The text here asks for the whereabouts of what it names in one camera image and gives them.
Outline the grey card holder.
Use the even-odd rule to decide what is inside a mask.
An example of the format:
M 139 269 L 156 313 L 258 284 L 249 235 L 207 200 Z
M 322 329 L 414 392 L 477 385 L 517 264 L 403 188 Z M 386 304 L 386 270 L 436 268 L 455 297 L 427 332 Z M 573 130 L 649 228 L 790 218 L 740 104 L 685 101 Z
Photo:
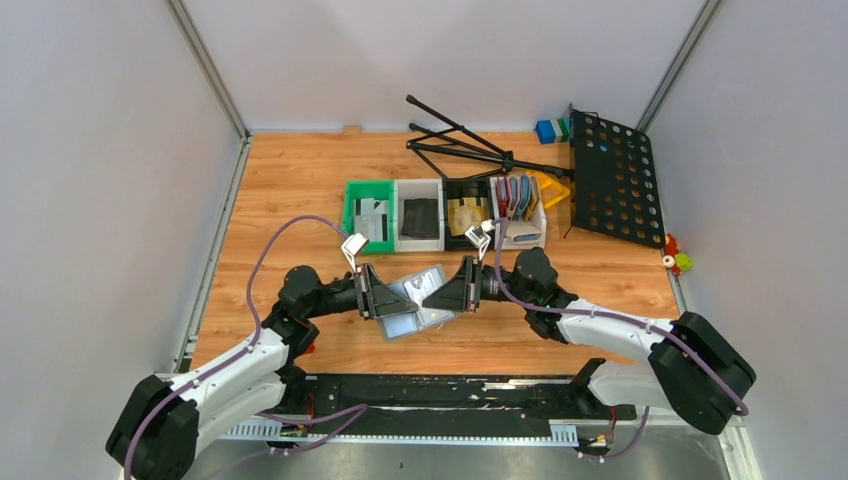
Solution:
M 447 278 L 440 264 L 402 277 L 388 285 L 394 293 L 410 300 L 416 307 L 415 312 L 395 314 L 377 320 L 377 325 L 385 342 L 414 335 L 429 328 L 440 328 L 452 321 L 459 313 L 452 310 L 427 308 L 423 301 L 439 287 Z

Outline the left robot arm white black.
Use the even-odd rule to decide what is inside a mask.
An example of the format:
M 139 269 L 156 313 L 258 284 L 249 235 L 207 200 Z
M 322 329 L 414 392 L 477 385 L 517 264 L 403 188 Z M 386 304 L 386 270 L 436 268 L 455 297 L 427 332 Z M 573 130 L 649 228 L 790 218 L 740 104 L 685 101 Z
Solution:
M 297 266 L 252 335 L 193 371 L 140 380 L 105 450 L 128 479 L 180 479 L 212 441 L 241 421 L 275 406 L 293 413 L 304 405 L 305 373 L 295 361 L 319 334 L 313 319 L 351 311 L 378 319 L 418 308 L 377 278 L 370 264 L 329 283 L 312 267 Z

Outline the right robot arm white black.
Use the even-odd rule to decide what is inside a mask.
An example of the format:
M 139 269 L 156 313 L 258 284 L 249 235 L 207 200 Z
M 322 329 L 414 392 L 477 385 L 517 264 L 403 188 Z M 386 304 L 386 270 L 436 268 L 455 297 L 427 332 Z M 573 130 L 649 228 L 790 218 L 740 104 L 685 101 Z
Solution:
M 596 417 L 609 406 L 655 407 L 718 435 L 732 417 L 750 412 L 744 397 L 756 373 L 704 316 L 685 311 L 676 319 L 650 318 L 596 305 L 559 285 L 539 247 L 519 253 L 512 269 L 466 256 L 422 305 L 473 312 L 483 301 L 520 306 L 543 339 L 627 358 L 625 364 L 593 359 L 578 373 L 571 403 L 584 417 Z

